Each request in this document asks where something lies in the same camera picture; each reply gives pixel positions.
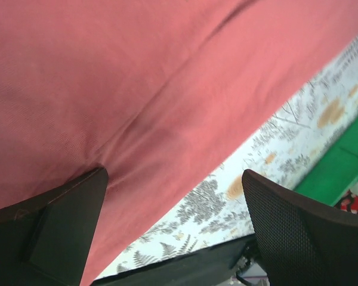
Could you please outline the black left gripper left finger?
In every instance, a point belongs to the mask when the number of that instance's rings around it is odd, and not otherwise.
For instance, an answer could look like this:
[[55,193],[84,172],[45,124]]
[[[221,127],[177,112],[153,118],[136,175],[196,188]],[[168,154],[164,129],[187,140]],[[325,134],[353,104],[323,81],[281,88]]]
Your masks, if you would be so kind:
[[0,285],[79,285],[108,179],[98,167],[0,209]]

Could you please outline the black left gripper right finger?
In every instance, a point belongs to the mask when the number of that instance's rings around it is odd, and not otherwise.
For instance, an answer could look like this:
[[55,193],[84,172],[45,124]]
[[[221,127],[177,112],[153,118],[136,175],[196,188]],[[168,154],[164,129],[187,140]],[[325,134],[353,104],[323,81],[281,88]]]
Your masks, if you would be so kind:
[[252,170],[242,186],[270,285],[358,285],[358,215]]

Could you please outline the salmon pink t shirt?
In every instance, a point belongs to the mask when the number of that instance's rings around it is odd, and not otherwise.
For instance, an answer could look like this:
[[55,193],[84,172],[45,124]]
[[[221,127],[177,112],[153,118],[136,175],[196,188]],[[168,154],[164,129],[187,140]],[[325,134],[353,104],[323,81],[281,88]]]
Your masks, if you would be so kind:
[[0,1],[0,209],[104,166],[89,285],[358,35],[358,1]]

